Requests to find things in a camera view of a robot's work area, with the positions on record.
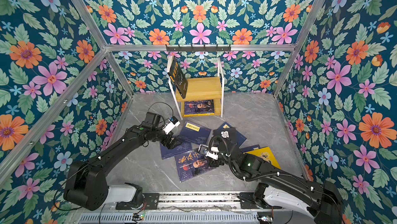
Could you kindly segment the navy book yellow label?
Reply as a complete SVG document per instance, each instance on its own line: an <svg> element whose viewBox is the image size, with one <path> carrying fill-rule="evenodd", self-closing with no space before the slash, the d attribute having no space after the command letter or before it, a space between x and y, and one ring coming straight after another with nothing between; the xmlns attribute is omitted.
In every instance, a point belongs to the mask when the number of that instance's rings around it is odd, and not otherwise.
<svg viewBox="0 0 397 224"><path fill-rule="evenodd" d="M206 145L212 130L193 122L186 121L178 137L185 142Z"/></svg>
<svg viewBox="0 0 397 224"><path fill-rule="evenodd" d="M224 122L219 128L218 130L223 130L223 129L232 129L235 131L235 136L234 136L234 141L237 143L237 145L239 147L241 147L245 141L247 140L247 138L240 133L235 127L232 127L229 123Z"/></svg>
<svg viewBox="0 0 397 224"><path fill-rule="evenodd" d="M189 151L192 149L191 142L182 142L179 146L177 146L174 149L168 149L164 145L160 144L160 152L161 152L161 158L162 159L168 159L170 157L173 157L177 154L184 153L186 151Z"/></svg>

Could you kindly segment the purple portrait book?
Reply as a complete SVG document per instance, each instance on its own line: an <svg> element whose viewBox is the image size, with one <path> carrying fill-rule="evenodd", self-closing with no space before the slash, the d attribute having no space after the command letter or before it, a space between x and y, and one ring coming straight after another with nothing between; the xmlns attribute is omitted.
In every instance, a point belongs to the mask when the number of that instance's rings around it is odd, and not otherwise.
<svg viewBox="0 0 397 224"><path fill-rule="evenodd" d="M189 101L184 103L184 114L193 115L210 115L215 113L214 100Z"/></svg>
<svg viewBox="0 0 397 224"><path fill-rule="evenodd" d="M198 149L177 154L174 158L180 182L215 170L215 167L209 166L207 159L203 154L199 153Z"/></svg>

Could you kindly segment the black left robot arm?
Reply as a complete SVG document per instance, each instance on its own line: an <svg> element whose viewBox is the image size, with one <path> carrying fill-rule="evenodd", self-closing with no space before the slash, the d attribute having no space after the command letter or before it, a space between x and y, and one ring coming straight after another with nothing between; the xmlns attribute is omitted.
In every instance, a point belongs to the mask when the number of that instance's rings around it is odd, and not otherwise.
<svg viewBox="0 0 397 224"><path fill-rule="evenodd" d="M137 209L144 205L143 190L133 183L108 185L106 177L132 151L148 142L160 142L171 150L180 145L172 130L180 124L176 117L147 112L140 125L133 125L114 144L89 160L73 162L65 182L66 201L94 211L107 203L126 203Z"/></svg>

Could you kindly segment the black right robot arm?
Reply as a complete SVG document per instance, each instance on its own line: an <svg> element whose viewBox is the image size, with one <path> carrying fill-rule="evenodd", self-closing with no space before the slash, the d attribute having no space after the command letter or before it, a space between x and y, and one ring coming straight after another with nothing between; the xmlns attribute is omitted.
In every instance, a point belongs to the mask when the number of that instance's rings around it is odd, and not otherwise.
<svg viewBox="0 0 397 224"><path fill-rule="evenodd" d="M238 179L257 181L253 201L258 207L287 208L305 214L317 224L343 223L343 200L329 181L312 182L285 172L260 157L243 153L221 136L212 137L208 145L200 145L199 153L210 167L227 165Z"/></svg>

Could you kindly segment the black wolf cover book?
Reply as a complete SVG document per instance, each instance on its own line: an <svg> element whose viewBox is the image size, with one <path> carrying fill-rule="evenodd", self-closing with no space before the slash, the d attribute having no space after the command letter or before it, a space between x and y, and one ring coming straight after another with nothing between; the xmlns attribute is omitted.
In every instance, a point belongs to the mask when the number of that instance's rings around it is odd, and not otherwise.
<svg viewBox="0 0 397 224"><path fill-rule="evenodd" d="M237 143L237 134L234 127L221 129L220 135L223 139L226 139L234 144Z"/></svg>

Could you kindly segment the navy book under yellow book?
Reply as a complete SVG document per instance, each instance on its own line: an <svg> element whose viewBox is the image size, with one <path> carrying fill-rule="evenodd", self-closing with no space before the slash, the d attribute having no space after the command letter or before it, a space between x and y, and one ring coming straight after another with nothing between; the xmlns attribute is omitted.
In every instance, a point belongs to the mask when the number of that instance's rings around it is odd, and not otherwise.
<svg viewBox="0 0 397 224"><path fill-rule="evenodd" d="M243 148L241 148L240 150L243 152L243 153L247 153L247 152L251 152L251 151L254 151L254 150L258 150L258 149L260 149L261 147L259 146L259 145L253 145L253 146L248 146L248 147L243 147Z"/></svg>

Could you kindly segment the yellow cartoon cover book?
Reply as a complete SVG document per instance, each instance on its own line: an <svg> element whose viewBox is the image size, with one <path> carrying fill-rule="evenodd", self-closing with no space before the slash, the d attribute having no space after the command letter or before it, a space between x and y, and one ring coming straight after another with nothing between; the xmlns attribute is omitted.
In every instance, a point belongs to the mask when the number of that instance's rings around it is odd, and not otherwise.
<svg viewBox="0 0 397 224"><path fill-rule="evenodd" d="M246 152L246 154L252 154L257 157L260 157L263 160L271 163L274 167L281 169L276 157L274 156L273 152L269 147L254 149L252 151Z"/></svg>

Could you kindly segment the black book leaning on shelf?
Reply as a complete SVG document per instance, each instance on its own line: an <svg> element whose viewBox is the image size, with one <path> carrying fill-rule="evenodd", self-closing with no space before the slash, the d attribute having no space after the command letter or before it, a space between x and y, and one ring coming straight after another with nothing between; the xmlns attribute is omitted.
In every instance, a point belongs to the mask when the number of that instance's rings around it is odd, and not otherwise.
<svg viewBox="0 0 397 224"><path fill-rule="evenodd" d="M178 89L181 97L185 99L187 95L188 80L175 58L169 59L166 71L172 83Z"/></svg>

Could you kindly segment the white wooden two-tier shelf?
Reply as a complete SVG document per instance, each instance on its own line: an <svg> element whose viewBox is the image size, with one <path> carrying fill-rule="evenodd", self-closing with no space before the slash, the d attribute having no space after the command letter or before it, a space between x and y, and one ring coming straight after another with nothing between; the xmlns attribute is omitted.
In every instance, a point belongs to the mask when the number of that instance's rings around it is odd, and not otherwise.
<svg viewBox="0 0 397 224"><path fill-rule="evenodd" d="M181 119L185 117L185 102L211 99L214 100L215 115L223 116L225 76L220 59L217 60L217 76L187 78L187 86L184 89L183 84L178 83L175 78L177 74L183 73L175 57L168 59L166 72L169 76L169 87ZM185 91L185 97L182 97L181 89Z"/></svg>

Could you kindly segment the black hook rack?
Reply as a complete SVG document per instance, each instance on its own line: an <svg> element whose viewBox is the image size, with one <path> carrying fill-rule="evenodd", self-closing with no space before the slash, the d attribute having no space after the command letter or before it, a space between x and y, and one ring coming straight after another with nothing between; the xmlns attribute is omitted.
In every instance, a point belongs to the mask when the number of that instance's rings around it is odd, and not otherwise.
<svg viewBox="0 0 397 224"><path fill-rule="evenodd" d="M231 45L166 45L168 52L229 52Z"/></svg>

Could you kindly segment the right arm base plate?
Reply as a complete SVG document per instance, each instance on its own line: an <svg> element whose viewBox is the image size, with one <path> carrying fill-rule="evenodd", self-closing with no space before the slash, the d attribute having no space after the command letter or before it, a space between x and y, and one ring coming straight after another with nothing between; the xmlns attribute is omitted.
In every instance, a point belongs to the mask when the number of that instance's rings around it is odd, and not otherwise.
<svg viewBox="0 0 397 224"><path fill-rule="evenodd" d="M254 192L239 193L237 198L240 200L240 207L242 209L282 209L280 206L270 206L263 199L256 197Z"/></svg>

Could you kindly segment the aluminium mounting rail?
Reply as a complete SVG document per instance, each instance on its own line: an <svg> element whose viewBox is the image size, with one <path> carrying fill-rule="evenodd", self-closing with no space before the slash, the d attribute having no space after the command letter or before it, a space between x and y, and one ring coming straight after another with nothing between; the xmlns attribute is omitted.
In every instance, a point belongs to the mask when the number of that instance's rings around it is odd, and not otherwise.
<svg viewBox="0 0 397 224"><path fill-rule="evenodd" d="M240 200L237 198L242 192L158 192L160 194L157 210L161 208L241 208ZM88 201L83 193L64 193L64 198L87 210L97 210L106 204L119 202L130 202L134 197L143 194L137 191L134 196L128 196L124 190L118 192L111 189L109 193L99 193ZM261 188L254 192L255 196L263 199L270 206L280 206L282 208L301 213L312 214L320 210L320 205L324 203L324 195L315 189L308 192L301 192L300 195L293 196L287 192L273 187Z"/></svg>

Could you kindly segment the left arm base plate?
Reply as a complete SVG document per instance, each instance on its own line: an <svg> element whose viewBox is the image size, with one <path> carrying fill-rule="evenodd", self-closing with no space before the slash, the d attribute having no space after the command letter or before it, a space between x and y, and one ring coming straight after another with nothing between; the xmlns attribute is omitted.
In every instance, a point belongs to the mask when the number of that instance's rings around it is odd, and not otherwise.
<svg viewBox="0 0 397 224"><path fill-rule="evenodd" d="M130 202L119 202L117 210L156 210L159 204L159 193L143 193Z"/></svg>

